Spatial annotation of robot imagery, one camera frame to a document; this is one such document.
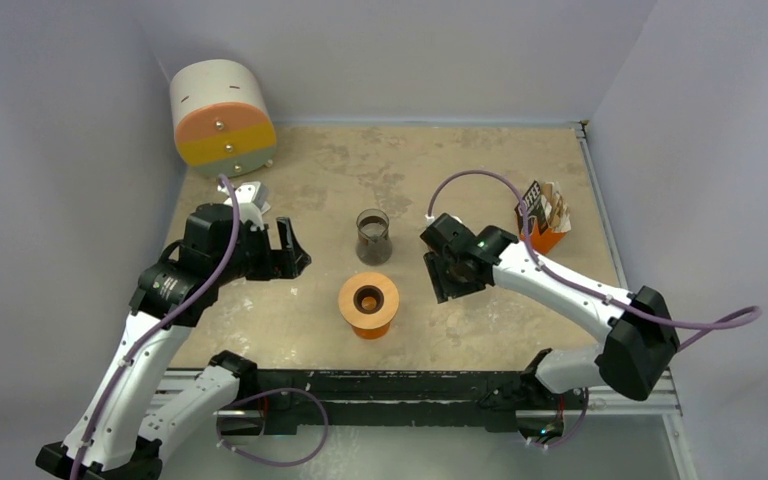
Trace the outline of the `orange glass carafe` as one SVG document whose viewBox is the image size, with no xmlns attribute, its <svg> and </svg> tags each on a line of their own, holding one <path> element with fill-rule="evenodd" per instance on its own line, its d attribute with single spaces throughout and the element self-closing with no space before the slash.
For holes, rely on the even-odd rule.
<svg viewBox="0 0 768 480">
<path fill-rule="evenodd" d="M 386 323 L 376 328 L 361 328 L 358 326 L 351 326 L 353 332 L 358 337 L 365 340 L 373 340 L 386 335 L 390 329 L 390 323 Z"/>
</svg>

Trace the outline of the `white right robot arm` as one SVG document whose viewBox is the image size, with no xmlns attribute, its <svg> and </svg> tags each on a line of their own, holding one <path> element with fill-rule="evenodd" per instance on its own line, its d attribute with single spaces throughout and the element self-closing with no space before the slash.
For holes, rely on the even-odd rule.
<svg viewBox="0 0 768 480">
<path fill-rule="evenodd" d="M 440 303 L 488 287 L 522 294 L 562 315 L 594 338 L 571 350 L 545 349 L 526 367 L 524 399 L 544 407 L 559 394 L 606 386 L 633 401 L 646 400 L 679 347 L 676 330 L 645 314 L 668 312 L 663 296 L 599 283 L 548 258 L 496 226 L 475 234 L 443 214 L 421 233 L 423 260 Z"/>
</svg>

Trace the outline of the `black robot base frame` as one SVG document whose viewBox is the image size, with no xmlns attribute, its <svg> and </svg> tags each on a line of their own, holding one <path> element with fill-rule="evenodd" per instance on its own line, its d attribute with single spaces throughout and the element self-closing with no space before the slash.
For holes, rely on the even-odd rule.
<svg viewBox="0 0 768 480">
<path fill-rule="evenodd" d="M 268 435 L 301 426 L 475 427 L 490 433 L 561 435 L 563 414 L 583 392 L 549 392 L 536 368 L 523 371 L 261 369 L 230 351 L 210 365 L 239 380 L 232 397 L 265 416 Z"/>
</svg>

